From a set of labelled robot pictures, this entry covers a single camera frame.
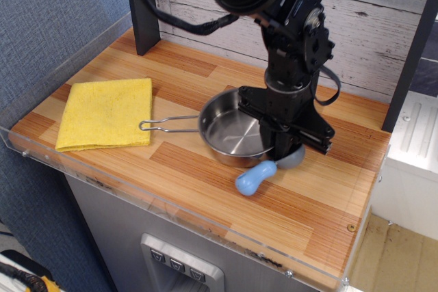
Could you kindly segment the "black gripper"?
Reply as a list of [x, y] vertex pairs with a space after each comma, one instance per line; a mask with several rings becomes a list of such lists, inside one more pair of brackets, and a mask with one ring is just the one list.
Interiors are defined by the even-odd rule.
[[249, 86], [238, 88], [238, 92], [239, 108], [258, 119], [262, 137], [274, 146], [275, 161], [291, 155], [302, 145], [324, 155], [331, 149], [335, 130], [315, 109], [314, 82], [289, 92]]

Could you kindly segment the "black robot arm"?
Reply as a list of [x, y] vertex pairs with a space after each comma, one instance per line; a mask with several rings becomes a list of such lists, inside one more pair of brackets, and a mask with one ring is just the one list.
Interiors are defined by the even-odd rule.
[[271, 159], [299, 146], [321, 153], [335, 131], [316, 111], [316, 91], [334, 44], [324, 26], [322, 0], [215, 0], [227, 12], [249, 16], [260, 26], [268, 52], [264, 88], [239, 88], [240, 110], [257, 119]]

